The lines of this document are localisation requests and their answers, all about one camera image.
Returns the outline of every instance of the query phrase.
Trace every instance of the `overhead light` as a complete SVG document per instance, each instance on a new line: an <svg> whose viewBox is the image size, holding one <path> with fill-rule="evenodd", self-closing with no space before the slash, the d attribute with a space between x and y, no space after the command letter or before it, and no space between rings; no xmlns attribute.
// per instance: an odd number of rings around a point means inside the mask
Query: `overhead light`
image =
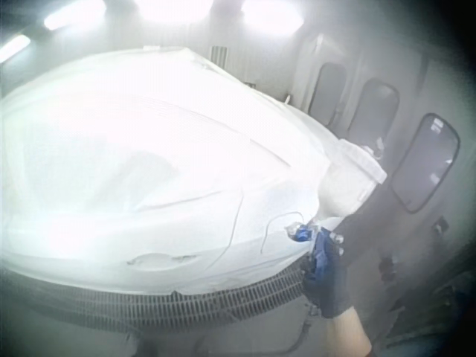
<svg viewBox="0 0 476 357"><path fill-rule="evenodd" d="M241 11L247 25L272 35L290 35L304 23L291 4L279 0L246 0Z"/></svg>
<svg viewBox="0 0 476 357"><path fill-rule="evenodd" d="M146 19L167 25L184 25L202 20L213 0L135 0Z"/></svg>
<svg viewBox="0 0 476 357"><path fill-rule="evenodd" d="M49 30L68 25L86 25L102 19L105 12L103 0L78 0L52 13L44 23Z"/></svg>
<svg viewBox="0 0 476 357"><path fill-rule="evenodd" d="M23 48L30 44L30 39L25 35L18 35L8 41L2 48L0 48L0 63L5 62L10 57L19 53Z"/></svg>

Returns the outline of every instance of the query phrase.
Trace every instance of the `car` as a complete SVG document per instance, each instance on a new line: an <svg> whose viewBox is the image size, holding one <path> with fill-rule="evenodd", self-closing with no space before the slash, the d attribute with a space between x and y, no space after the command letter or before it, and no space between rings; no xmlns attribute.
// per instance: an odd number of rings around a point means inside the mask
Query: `car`
<svg viewBox="0 0 476 357"><path fill-rule="evenodd" d="M235 289L309 251L386 174L186 48L87 57L2 102L3 266L142 295Z"/></svg>

